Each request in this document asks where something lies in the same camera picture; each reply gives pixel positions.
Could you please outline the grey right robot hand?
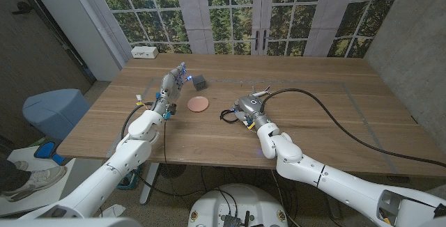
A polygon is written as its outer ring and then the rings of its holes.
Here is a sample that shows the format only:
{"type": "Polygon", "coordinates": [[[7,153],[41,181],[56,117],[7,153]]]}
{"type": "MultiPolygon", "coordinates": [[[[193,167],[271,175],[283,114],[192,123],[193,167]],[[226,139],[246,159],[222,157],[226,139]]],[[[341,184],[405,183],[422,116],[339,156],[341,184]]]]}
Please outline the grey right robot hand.
{"type": "Polygon", "coordinates": [[[263,100],[259,97],[265,93],[254,93],[239,97],[233,104],[236,118],[243,122],[249,130],[258,130],[270,120],[264,112],[260,112],[263,100]]]}

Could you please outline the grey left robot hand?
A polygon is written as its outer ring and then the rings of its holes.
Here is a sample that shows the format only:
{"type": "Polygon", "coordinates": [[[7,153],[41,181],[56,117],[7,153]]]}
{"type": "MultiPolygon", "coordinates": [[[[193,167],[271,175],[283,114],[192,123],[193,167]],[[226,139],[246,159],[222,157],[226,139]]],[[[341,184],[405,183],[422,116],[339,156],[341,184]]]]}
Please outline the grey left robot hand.
{"type": "Polygon", "coordinates": [[[170,107],[179,98],[183,85],[191,78],[187,75],[185,62],[168,72],[162,79],[160,92],[151,110],[159,113],[164,119],[168,119],[172,114],[170,107]]]}

